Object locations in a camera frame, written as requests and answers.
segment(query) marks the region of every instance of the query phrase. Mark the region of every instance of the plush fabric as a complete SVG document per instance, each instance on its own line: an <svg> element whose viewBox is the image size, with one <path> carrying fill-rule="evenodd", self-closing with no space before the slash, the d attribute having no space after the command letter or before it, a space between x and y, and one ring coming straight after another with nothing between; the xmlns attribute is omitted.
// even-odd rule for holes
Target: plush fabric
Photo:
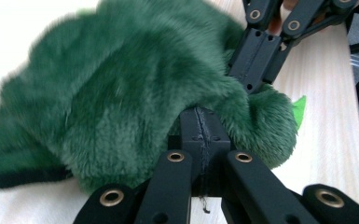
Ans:
<svg viewBox="0 0 359 224"><path fill-rule="evenodd" d="M200 0L105 0L53 24L2 84L0 174L65 165L85 191L135 187L192 106L212 109L238 149L282 164L296 143L293 107L227 76L241 36Z"/></svg>

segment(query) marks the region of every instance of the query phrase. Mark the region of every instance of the green plush toy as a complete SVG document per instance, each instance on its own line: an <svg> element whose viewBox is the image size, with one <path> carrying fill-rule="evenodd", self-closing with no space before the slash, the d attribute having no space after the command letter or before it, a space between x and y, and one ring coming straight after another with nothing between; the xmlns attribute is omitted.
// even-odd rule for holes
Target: green plush toy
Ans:
<svg viewBox="0 0 359 224"><path fill-rule="evenodd" d="M63 167L87 192L135 187L193 106L213 110L238 149L282 164L296 144L293 106L227 76L242 32L201 0L104 0L49 27L0 91L0 188Z"/></svg>

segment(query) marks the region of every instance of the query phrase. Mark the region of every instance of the light green felt piece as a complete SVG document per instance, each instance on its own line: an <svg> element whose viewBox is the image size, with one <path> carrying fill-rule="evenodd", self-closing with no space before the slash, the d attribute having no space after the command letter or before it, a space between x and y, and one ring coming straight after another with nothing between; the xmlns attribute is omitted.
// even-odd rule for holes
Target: light green felt piece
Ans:
<svg viewBox="0 0 359 224"><path fill-rule="evenodd" d="M293 103L293 113L297 124L297 130L300 129L302 120L304 118L305 104L307 103L307 96L302 96Z"/></svg>

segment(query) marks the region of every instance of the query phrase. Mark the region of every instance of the black fabric edge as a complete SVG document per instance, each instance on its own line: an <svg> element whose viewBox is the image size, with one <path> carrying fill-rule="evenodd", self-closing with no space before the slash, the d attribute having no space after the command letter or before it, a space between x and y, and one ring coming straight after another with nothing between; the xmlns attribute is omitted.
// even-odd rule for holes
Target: black fabric edge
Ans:
<svg viewBox="0 0 359 224"><path fill-rule="evenodd" d="M71 171L67 170L65 166L0 174L0 189L8 189L31 183L56 182L72 176Z"/></svg>

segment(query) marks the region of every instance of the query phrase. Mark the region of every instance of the wooden table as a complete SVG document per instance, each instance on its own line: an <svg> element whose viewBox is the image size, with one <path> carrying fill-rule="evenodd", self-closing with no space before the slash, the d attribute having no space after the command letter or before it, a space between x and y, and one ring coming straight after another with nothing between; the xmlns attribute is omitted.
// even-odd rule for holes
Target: wooden table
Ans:
<svg viewBox="0 0 359 224"><path fill-rule="evenodd" d="M210 0L243 21L241 0ZM51 21L97 1L0 1L0 81L26 61L30 44ZM359 112L343 26L305 39L289 55L275 84L294 101L307 96L293 156L273 170L301 193L322 183L359 203ZM0 223L72 223L88 196L75 179L0 190ZM208 199L210 215L192 200L191 223L226 223L219 199Z"/></svg>

